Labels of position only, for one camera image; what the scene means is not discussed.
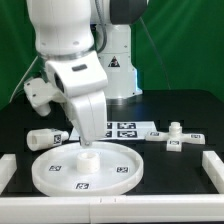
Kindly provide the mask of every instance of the white plastic part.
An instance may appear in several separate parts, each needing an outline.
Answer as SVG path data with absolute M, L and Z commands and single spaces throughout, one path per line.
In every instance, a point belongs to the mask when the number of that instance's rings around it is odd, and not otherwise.
M 224 164 L 214 151 L 203 152 L 202 166 L 220 194 L 224 194 Z
M 172 122 L 169 127 L 169 133 L 148 132 L 145 136 L 146 141 L 167 141 L 167 151 L 181 152 L 182 142 L 191 144 L 205 144 L 203 134 L 183 134 L 179 122 Z
M 42 55 L 70 55 L 93 46 L 90 0 L 27 0 Z
M 142 176 L 143 160 L 137 152 L 107 142 L 94 142 L 86 150 L 79 143 L 60 146 L 32 166 L 34 185 L 48 196 L 119 195 Z
M 59 146 L 68 139 L 69 134 L 66 131 L 39 129 L 28 133 L 27 145 L 32 151 L 37 151 Z
M 102 45 L 102 29 L 97 27 L 97 46 Z M 104 68 L 108 86 L 105 89 L 107 99 L 128 99 L 142 94 L 137 86 L 137 70 L 131 63 L 131 29 L 128 25 L 107 25 L 107 45 L 98 54 Z
M 16 172 L 16 169 L 16 156 L 14 154 L 3 155 L 0 159 L 0 195 L 12 178 L 13 174 Z
M 211 222 L 223 211 L 214 194 L 0 199 L 2 224 Z
M 95 151 L 80 152 L 76 157 L 77 171 L 80 173 L 96 173 L 100 169 L 100 155 Z

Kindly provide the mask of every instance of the white cylinder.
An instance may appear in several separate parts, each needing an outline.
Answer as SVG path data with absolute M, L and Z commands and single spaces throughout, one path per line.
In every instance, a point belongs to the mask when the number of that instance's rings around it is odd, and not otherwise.
M 76 163 L 80 173 L 96 173 L 100 169 L 100 156 L 94 151 L 83 151 L 77 155 Z
M 27 145 L 32 151 L 59 146 L 69 138 L 68 132 L 55 129 L 40 129 L 30 131 L 27 135 Z
M 179 122 L 172 122 L 169 127 L 169 135 L 171 137 L 179 137 L 182 134 L 182 127 Z

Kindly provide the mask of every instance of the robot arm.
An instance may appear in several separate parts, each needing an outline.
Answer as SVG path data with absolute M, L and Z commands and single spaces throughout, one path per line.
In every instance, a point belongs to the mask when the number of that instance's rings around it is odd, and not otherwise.
M 49 81 L 25 83 L 33 108 L 46 116 L 49 101 L 59 102 L 84 145 L 104 137 L 107 76 L 93 50 L 90 1 L 27 0 L 27 5 Z

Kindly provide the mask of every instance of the small white object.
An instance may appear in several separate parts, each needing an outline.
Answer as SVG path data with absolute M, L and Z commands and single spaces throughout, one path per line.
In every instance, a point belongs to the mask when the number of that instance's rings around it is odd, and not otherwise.
M 172 122 L 169 132 L 152 132 L 149 131 L 145 136 L 146 141 L 167 141 L 167 151 L 181 152 L 182 142 L 191 144 L 205 144 L 203 134 L 183 134 L 179 122 Z
M 14 154 L 3 155 L 3 157 L 0 159 L 0 195 L 16 170 L 16 156 Z
M 68 139 L 69 134 L 66 131 L 39 129 L 28 133 L 27 145 L 32 151 L 37 151 L 59 146 Z
M 76 158 L 77 170 L 80 173 L 96 173 L 100 169 L 100 156 L 97 152 L 80 152 Z
M 214 151 L 203 152 L 202 166 L 220 194 L 224 194 L 224 164 Z
M 33 183 L 48 196 L 123 194 L 143 176 L 143 160 L 134 150 L 107 142 L 88 149 L 79 143 L 45 152 L 32 166 Z

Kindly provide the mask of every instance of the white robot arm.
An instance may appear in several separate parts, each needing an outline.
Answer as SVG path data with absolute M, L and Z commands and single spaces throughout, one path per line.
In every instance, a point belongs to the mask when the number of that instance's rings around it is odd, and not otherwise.
M 130 24 L 147 3 L 148 0 L 101 0 L 100 6 L 106 23 Z M 25 83 L 27 97 L 41 116 L 50 113 L 50 101 L 60 103 L 83 145 L 89 145 L 105 136 L 107 122 L 107 75 L 94 50 L 90 30 L 90 22 L 98 23 L 94 21 L 94 0 L 27 0 L 27 5 L 36 32 L 36 49 L 48 80 L 46 83 L 38 78 Z M 138 13 L 132 10 L 136 5 Z M 132 76 L 126 81 L 131 83 L 131 79 Z M 116 82 L 111 81 L 110 85 L 116 86 Z

